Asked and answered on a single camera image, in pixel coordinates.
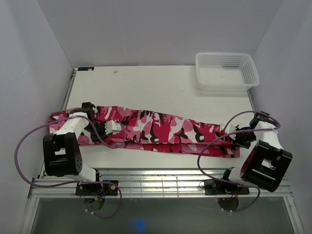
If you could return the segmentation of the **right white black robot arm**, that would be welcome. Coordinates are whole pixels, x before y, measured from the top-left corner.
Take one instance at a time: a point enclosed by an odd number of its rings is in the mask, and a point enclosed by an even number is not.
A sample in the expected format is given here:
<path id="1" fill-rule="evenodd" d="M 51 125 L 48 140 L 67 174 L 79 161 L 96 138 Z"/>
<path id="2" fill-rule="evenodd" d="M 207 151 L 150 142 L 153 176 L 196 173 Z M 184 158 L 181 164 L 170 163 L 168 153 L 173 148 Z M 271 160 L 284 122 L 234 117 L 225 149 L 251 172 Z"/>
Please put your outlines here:
<path id="1" fill-rule="evenodd" d="M 236 132 L 230 136 L 234 146 L 249 149 L 252 142 L 255 142 L 255 146 L 242 166 L 225 171 L 220 181 L 221 190 L 231 194 L 239 184 L 274 192 L 293 159 L 292 153 L 284 150 L 279 143 L 279 122 L 262 111 L 254 112 L 247 127 L 235 127 L 230 124 L 232 120 L 233 118 L 221 125 L 221 134 Z"/>

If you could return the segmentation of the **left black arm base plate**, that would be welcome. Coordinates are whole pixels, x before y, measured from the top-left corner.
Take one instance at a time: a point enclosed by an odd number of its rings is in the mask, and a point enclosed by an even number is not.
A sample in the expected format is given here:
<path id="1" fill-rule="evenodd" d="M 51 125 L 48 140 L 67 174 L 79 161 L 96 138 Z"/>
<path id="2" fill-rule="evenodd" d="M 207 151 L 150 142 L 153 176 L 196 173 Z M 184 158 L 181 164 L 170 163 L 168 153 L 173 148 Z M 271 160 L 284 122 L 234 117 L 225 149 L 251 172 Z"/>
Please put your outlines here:
<path id="1" fill-rule="evenodd" d="M 104 184 L 81 184 L 76 186 L 75 195 L 78 196 L 101 196 L 118 194 L 118 180 L 106 180 Z"/>

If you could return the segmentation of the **pink camouflage trousers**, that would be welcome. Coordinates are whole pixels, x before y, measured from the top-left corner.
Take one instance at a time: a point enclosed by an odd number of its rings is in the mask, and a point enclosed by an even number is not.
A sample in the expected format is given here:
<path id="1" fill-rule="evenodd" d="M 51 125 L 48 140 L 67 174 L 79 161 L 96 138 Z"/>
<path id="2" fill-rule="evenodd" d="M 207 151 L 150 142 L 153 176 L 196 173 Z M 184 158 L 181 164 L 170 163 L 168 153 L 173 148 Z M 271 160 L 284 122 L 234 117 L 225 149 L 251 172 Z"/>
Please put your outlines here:
<path id="1" fill-rule="evenodd" d="M 226 137 L 208 149 L 204 147 L 220 136 L 220 125 L 198 122 L 170 114 L 148 110 L 132 110 L 120 106 L 95 106 L 95 119 L 117 121 L 121 132 L 106 135 L 112 146 L 161 153 L 193 154 L 236 158 L 240 149 Z"/>

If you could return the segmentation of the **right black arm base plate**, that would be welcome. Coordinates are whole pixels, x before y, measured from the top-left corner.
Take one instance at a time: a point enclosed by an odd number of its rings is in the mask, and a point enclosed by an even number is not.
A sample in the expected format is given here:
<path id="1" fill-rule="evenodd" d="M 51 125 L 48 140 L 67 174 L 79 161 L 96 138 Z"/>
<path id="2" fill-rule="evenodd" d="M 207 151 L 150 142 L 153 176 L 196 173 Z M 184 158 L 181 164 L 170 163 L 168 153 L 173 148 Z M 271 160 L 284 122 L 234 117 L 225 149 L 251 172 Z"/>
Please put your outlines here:
<path id="1" fill-rule="evenodd" d="M 248 188 L 238 187 L 214 179 L 204 181 L 205 195 L 249 195 Z"/>

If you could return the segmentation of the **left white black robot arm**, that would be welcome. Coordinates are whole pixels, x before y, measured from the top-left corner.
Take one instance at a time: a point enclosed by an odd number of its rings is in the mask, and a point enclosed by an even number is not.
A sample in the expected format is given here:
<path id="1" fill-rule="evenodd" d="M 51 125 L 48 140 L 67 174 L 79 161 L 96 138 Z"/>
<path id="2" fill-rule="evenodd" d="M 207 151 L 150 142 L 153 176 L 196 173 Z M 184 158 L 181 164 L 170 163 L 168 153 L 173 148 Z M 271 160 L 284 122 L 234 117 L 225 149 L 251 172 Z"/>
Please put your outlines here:
<path id="1" fill-rule="evenodd" d="M 94 132 L 90 122 L 95 123 L 96 107 L 90 102 L 82 104 L 80 109 L 66 111 L 60 117 L 54 117 L 54 125 L 49 126 L 50 134 L 43 138 L 45 172 L 49 176 L 67 177 L 83 181 L 80 189 L 92 195 L 103 193 L 103 182 L 99 171 L 82 162 L 78 137 L 83 130 Z"/>

